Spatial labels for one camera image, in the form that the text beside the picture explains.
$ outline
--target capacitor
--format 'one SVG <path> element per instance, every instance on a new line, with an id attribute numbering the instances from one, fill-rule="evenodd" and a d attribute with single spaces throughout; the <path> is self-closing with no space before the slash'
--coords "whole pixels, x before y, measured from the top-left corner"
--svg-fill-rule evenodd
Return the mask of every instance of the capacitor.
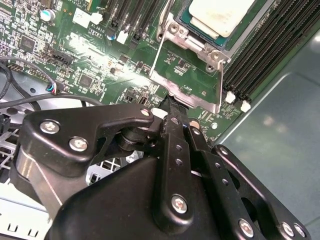
<path id="1" fill-rule="evenodd" d="M 51 21 L 55 20 L 56 14 L 53 10 L 46 9 L 46 10 L 42 10 L 40 12 L 40 18 L 44 22 L 51 22 Z"/>

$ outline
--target wire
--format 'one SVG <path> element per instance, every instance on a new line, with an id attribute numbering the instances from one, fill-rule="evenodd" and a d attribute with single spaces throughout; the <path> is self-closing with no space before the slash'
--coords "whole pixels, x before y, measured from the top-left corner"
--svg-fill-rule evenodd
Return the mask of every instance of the wire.
<path id="1" fill-rule="evenodd" d="M 51 82 L 53 85 L 56 83 L 56 81 L 49 76 L 45 71 L 43 71 L 39 66 L 35 65 L 32 62 L 29 62 L 28 60 L 25 60 L 21 57 L 16 57 L 16 56 L 0 56 L 0 60 L 4 60 L 4 61 L 19 61 L 22 62 L 24 64 L 29 65 L 30 67 L 38 70 L 41 74 L 43 74 L 45 76 L 46 79 L 49 80 L 49 82 Z"/>
<path id="2" fill-rule="evenodd" d="M 59 98 L 77 99 L 80 101 L 85 101 L 85 102 L 92 104 L 92 105 L 95 105 L 95 106 L 103 106 L 104 105 L 103 103 L 99 102 L 98 100 L 95 100 L 95 99 L 87 97 L 87 96 L 72 95 L 72 94 L 68 94 L 68 93 L 61 93 L 59 95 L 52 95 L 52 94 L 46 93 L 46 94 L 31 96 L 31 97 L 23 98 L 23 99 L 19 99 L 19 100 L 2 102 L 2 103 L 0 103 L 0 109 L 11 108 L 11 107 L 14 107 L 17 105 L 28 104 L 31 102 L 36 102 L 36 101 L 45 100 L 45 99 L 59 99 Z"/>
<path id="3" fill-rule="evenodd" d="M 16 81 L 16 79 L 12 76 L 11 79 L 11 84 L 12 86 L 15 88 L 15 90 L 25 99 L 31 97 L 31 95 L 26 92 Z M 39 103 L 37 103 L 36 101 L 32 101 L 30 102 L 31 107 L 33 108 L 33 110 L 35 111 L 41 111 L 41 107 L 39 105 Z"/>
<path id="4" fill-rule="evenodd" d="M 5 76 L 6 76 L 6 82 L 4 84 L 3 89 L 0 92 L 0 99 L 2 99 L 6 93 L 8 92 L 8 89 L 10 87 L 10 82 L 12 81 L 12 79 L 14 78 L 12 75 L 12 72 L 10 71 L 10 69 L 4 65 L 3 63 L 0 62 L 0 68 L 2 68 L 4 70 Z"/>

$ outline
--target gray metal panel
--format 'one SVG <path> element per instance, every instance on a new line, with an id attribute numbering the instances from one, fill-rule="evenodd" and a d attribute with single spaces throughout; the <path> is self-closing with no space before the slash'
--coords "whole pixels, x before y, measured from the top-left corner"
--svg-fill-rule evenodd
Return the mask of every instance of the gray metal panel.
<path id="1" fill-rule="evenodd" d="M 320 31 L 218 142 L 320 239 Z"/>

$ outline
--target black mechanical arm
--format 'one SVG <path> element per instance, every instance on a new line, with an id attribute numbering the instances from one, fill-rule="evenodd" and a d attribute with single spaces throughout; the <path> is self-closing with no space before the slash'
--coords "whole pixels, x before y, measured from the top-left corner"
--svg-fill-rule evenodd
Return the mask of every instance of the black mechanical arm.
<path id="1" fill-rule="evenodd" d="M 310 240 L 307 229 L 228 150 L 210 149 L 167 97 L 162 119 L 139 104 L 34 112 L 11 182 L 42 203 L 47 240 Z M 87 186 L 90 165 L 143 151 Z"/>

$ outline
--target screw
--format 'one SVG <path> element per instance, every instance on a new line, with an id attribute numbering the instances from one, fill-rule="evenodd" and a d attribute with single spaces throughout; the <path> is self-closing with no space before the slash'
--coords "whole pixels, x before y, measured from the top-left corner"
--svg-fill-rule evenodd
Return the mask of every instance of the screw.
<path id="1" fill-rule="evenodd" d="M 296 230 L 303 238 L 306 237 L 305 232 L 302 230 L 302 228 L 301 228 L 298 224 L 295 223 L 293 226 L 294 226 L 295 230 Z"/>
<path id="2" fill-rule="evenodd" d="M 224 154 L 224 155 L 228 155 L 228 151 L 224 148 L 224 147 L 220 147 L 220 151 Z"/>
<path id="3" fill-rule="evenodd" d="M 40 124 L 40 129 L 46 134 L 56 134 L 59 132 L 60 127 L 54 121 L 44 121 Z"/>
<path id="4" fill-rule="evenodd" d="M 217 129 L 218 128 L 218 123 L 214 122 L 211 124 L 212 129 Z"/>
<path id="5" fill-rule="evenodd" d="M 88 148 L 86 140 L 82 137 L 74 137 L 69 141 L 69 146 L 72 150 L 77 152 L 83 152 Z"/>
<path id="6" fill-rule="evenodd" d="M 282 227 L 285 233 L 288 234 L 290 237 L 293 237 L 295 235 L 294 231 L 292 231 L 292 228 L 286 222 L 282 223 Z"/>
<path id="7" fill-rule="evenodd" d="M 176 210 L 179 214 L 185 214 L 187 212 L 188 206 L 182 197 L 174 195 L 171 199 L 171 204 L 174 210 Z"/>
<path id="8" fill-rule="evenodd" d="M 143 115 L 147 116 L 147 117 L 150 116 L 150 113 L 149 113 L 149 111 L 148 111 L 147 109 L 141 109 L 141 113 L 142 113 Z"/>
<path id="9" fill-rule="evenodd" d="M 200 135 L 200 131 L 197 128 L 194 127 L 192 130 L 195 134 Z"/>
<path id="10" fill-rule="evenodd" d="M 244 219 L 240 219 L 239 220 L 239 226 L 242 230 L 242 232 L 249 238 L 253 238 L 254 237 L 254 230 L 252 229 L 252 227 L 250 226 L 250 224 L 244 220 Z"/>
<path id="11" fill-rule="evenodd" d="M 180 27 L 177 23 L 173 22 L 169 25 L 169 31 L 172 34 L 176 34 L 179 31 Z"/>

